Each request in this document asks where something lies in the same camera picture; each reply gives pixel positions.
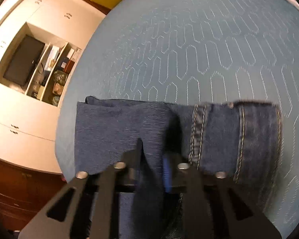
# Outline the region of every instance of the blue denim fabric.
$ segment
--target blue denim fabric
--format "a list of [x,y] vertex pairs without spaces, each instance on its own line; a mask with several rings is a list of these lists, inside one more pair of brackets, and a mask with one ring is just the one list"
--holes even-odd
[[267,103],[182,106],[89,96],[77,104],[76,171],[101,172],[141,138],[146,162],[136,193],[121,194],[120,238],[160,238],[170,220],[176,228],[181,221],[174,213],[178,197],[164,193],[164,151],[182,153],[204,172],[227,172],[263,209],[280,155],[280,130],[280,111]]

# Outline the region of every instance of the black television screen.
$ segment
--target black television screen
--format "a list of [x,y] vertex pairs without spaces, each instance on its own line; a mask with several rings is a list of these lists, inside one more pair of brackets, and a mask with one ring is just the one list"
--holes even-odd
[[26,35],[13,54],[3,77],[24,86],[33,73],[44,46],[45,43]]

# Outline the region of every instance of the silver screw head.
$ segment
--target silver screw head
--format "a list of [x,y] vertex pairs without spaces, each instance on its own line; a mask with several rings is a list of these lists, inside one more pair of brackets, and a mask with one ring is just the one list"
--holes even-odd
[[88,174],[87,172],[83,172],[83,171],[81,171],[81,172],[78,172],[78,173],[76,174],[76,177],[77,177],[78,179],[85,179],[88,175],[89,175],[89,174]]
[[218,179],[223,179],[223,178],[226,178],[226,173],[225,172],[216,172],[215,176]]
[[181,163],[181,164],[178,164],[177,167],[180,170],[187,170],[189,168],[189,165],[187,163]]
[[114,164],[115,169],[124,169],[126,167],[126,164],[123,162],[117,162]]

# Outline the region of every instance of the shelf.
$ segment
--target shelf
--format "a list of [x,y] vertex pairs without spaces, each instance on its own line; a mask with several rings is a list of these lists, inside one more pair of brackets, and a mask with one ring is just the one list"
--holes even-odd
[[48,79],[46,81],[46,85],[45,85],[43,93],[42,93],[41,101],[51,104],[51,102],[49,102],[49,96],[52,94],[53,87],[54,87],[54,82],[52,80],[52,75],[53,75],[53,73],[55,71],[55,68],[56,68],[59,60],[62,57],[66,56],[68,54],[68,52],[69,52],[70,49],[71,49],[71,45],[69,43],[66,43],[66,45],[62,48],[62,50],[61,50],[61,52],[60,52],[60,54],[59,54],[59,56],[58,56],[55,64],[53,65],[53,68],[52,68],[52,70],[51,70],[51,72],[49,74],[49,77],[48,77]]
[[32,91],[33,91],[33,83],[32,83],[32,82],[33,82],[34,78],[36,77],[36,75],[37,75],[37,73],[38,73],[38,69],[41,67],[41,64],[42,64],[43,67],[44,67],[45,62],[46,62],[46,60],[47,60],[47,57],[48,57],[48,55],[49,55],[51,49],[52,49],[52,44],[49,43],[49,44],[47,45],[47,47],[45,48],[45,50],[44,50],[44,52],[43,52],[43,54],[42,54],[42,56],[41,56],[41,58],[40,58],[40,61],[39,61],[39,63],[37,64],[37,67],[36,67],[35,70],[34,70],[34,73],[32,74],[32,77],[31,77],[30,82],[29,82],[29,85],[28,85],[28,87],[27,87],[27,89],[26,89],[25,95],[31,96],[31,93],[32,93]]

